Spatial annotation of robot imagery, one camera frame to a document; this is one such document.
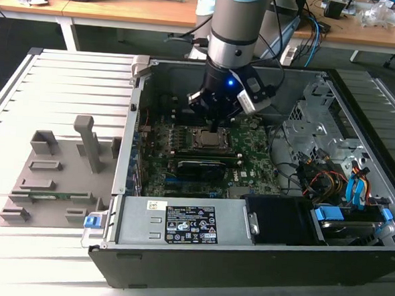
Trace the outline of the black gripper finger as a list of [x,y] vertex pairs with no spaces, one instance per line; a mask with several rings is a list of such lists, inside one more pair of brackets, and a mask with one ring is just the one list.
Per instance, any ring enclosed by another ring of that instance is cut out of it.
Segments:
[[214,132],[218,131],[219,128],[230,128],[235,121],[236,116],[234,115],[218,115],[218,117],[214,119]]
[[188,94],[188,105],[194,114],[205,121],[211,133],[215,132],[216,117],[210,104],[210,92],[199,90],[195,94]]

